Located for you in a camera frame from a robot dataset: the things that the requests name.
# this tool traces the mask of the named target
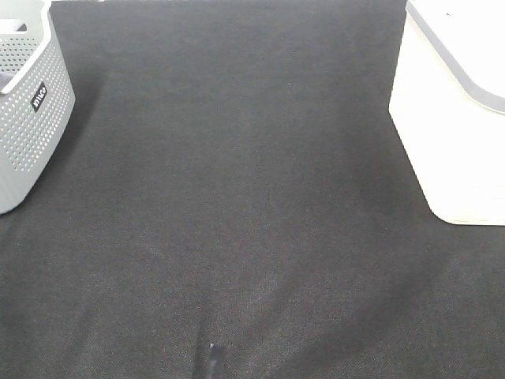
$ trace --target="basket label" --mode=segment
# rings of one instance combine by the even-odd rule
[[[32,99],[32,107],[35,112],[39,111],[44,99],[46,99],[46,96],[47,96],[47,88],[44,82],[42,82],[39,89],[37,89],[35,96],[33,96]]]

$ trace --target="white plastic container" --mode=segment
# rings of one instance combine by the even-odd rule
[[[504,3],[407,3],[390,113],[449,223],[505,225]]]

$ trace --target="black carpet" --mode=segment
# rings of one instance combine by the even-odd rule
[[[503,229],[428,210],[387,112],[404,7],[55,4],[77,105],[0,217],[0,377],[505,377]]]

